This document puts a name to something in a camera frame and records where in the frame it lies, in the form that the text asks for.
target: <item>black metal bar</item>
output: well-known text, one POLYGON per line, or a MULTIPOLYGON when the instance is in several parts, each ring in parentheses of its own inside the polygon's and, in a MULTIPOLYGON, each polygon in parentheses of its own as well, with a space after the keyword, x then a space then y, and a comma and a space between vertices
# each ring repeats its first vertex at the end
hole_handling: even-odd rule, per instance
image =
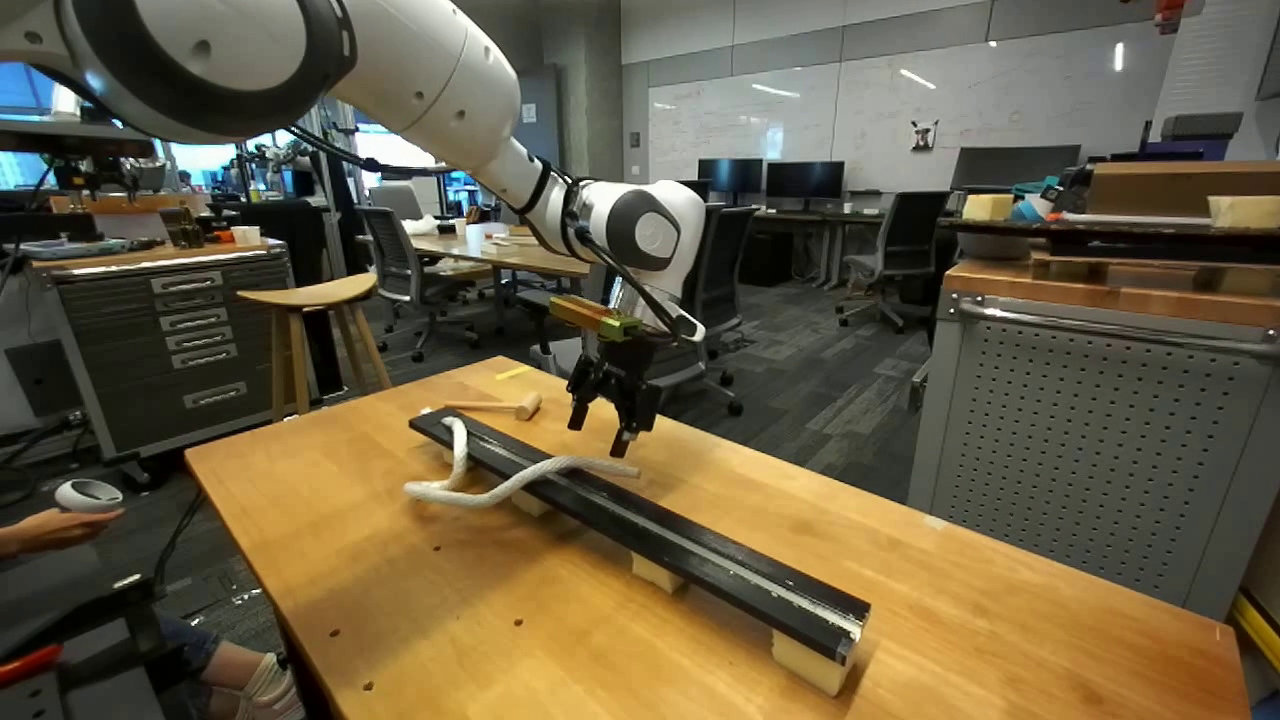
MULTIPOLYGON (((456 415, 456 414, 413 415, 407 429, 448 448, 452 429, 445 423, 445 415, 456 415)), ((459 421, 468 423, 470 462, 498 475, 510 475, 545 462, 545 451, 470 415, 459 415, 459 421)), ((688 517, 674 517, 643 497, 630 497, 592 474, 558 474, 558 475, 565 481, 528 485, 523 491, 577 517, 598 536, 649 556, 653 564, 707 590, 712 596, 799 642, 805 647, 838 666, 851 660, 871 604, 816 576, 805 576, 771 556, 758 556, 757 550, 742 550, 705 525, 691 525, 688 517)))

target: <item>white robotic arm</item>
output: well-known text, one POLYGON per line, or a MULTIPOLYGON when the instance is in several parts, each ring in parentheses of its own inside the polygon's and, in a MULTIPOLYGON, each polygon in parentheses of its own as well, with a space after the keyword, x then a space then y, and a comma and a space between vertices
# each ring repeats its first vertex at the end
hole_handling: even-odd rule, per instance
MULTIPOLYGON (((301 122, 325 93, 368 112, 515 208, 545 250, 608 263, 616 312, 674 342, 705 323, 674 302, 705 206, 683 185, 554 178, 510 140, 520 85, 448 0, 3 0, 0 60, 47 70, 164 140, 245 140, 301 122)), ((577 400, 630 421, 643 366, 581 378, 577 400)))

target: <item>wooden stool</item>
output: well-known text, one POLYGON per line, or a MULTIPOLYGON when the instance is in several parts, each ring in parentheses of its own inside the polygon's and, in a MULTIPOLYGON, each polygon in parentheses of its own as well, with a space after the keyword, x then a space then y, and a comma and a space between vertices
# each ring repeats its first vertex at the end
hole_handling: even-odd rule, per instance
POLYGON ((286 400, 297 414, 310 408, 310 389, 307 389, 310 354, 302 333, 307 312, 328 312, 331 328, 345 342, 352 380, 358 380, 364 389, 393 386, 358 312, 358 302, 373 287, 376 282, 373 274, 364 274, 364 277, 340 277, 340 282, 302 286, 302 287, 236 291, 240 302, 271 312, 271 415, 277 421, 286 414, 286 400))

